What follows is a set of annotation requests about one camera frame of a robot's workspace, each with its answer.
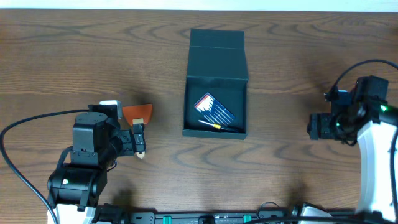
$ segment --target led light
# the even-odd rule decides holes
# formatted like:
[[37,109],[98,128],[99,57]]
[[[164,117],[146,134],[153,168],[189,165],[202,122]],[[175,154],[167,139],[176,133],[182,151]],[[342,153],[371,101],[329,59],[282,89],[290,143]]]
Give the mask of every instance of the led light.
[[388,107],[384,106],[384,105],[380,105],[380,109],[385,112],[386,110],[388,110]]

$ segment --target white background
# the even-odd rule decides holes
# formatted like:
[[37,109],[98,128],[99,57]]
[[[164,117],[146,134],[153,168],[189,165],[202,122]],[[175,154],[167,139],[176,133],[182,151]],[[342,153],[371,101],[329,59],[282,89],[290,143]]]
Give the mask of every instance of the white background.
[[0,8],[398,12],[398,0],[0,0]]

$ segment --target wood grain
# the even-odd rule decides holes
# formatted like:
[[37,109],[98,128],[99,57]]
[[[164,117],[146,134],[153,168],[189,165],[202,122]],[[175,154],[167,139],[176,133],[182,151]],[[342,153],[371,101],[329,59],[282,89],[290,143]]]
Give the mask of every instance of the wood grain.
[[[182,137],[191,28],[245,31],[245,141]],[[303,200],[356,207],[359,148],[308,140],[308,115],[329,110],[323,93],[350,65],[398,62],[397,52],[397,14],[1,10],[0,128],[100,100],[153,103],[145,159],[120,158],[100,203],[163,212]],[[352,88],[360,75],[389,79],[388,100],[398,104],[396,71],[364,65],[341,87]],[[44,195],[72,143],[74,116],[32,121],[6,135],[9,156]],[[1,223],[45,223],[45,207],[3,160],[0,183]]]

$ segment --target box lid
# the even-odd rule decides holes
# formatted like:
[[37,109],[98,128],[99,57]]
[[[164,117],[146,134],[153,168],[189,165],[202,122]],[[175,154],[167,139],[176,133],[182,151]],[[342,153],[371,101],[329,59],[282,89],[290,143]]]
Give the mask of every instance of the box lid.
[[191,29],[189,77],[248,80],[244,32]]

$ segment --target open box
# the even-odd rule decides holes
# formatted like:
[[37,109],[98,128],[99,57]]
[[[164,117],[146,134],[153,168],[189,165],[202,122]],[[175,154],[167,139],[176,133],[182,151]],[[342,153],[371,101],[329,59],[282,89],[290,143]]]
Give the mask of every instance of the open box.
[[[243,31],[191,29],[182,135],[245,139],[248,80]],[[194,105],[206,93],[235,115],[228,127],[238,129],[238,133],[222,132],[199,122],[205,119]]]

